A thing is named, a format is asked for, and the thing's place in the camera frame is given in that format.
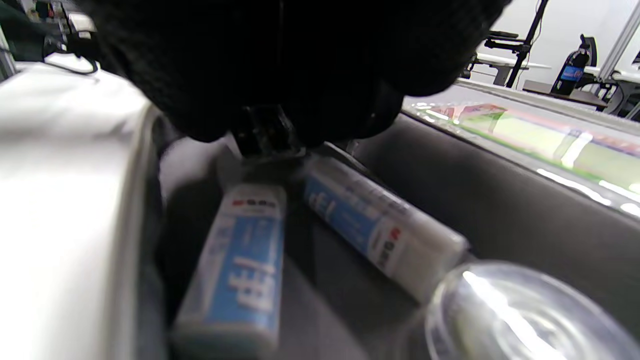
toothpaste box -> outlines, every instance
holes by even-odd
[[[240,184],[225,194],[172,333],[187,358],[276,349],[285,207],[279,186]]]

